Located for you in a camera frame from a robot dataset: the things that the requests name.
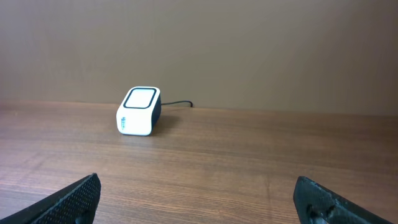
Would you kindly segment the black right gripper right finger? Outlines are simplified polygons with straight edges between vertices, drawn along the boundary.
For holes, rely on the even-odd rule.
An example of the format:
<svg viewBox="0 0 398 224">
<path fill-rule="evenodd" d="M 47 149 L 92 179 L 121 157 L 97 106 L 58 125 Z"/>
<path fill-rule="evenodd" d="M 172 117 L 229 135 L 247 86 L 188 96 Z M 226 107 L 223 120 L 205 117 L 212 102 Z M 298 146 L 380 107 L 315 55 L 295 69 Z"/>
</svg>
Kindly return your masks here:
<svg viewBox="0 0 398 224">
<path fill-rule="evenodd" d="M 391 224 L 305 176 L 297 179 L 293 201 L 301 224 Z"/>
</svg>

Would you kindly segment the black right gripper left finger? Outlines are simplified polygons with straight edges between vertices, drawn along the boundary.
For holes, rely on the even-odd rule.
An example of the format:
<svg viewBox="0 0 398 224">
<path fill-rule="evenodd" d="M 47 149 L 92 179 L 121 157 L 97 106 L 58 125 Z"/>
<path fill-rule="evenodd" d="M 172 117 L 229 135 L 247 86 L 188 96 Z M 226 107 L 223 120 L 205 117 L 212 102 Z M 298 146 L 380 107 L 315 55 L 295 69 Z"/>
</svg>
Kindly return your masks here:
<svg viewBox="0 0 398 224">
<path fill-rule="evenodd" d="M 100 195 L 101 182 L 93 173 L 1 219 L 1 224 L 92 224 Z"/>
</svg>

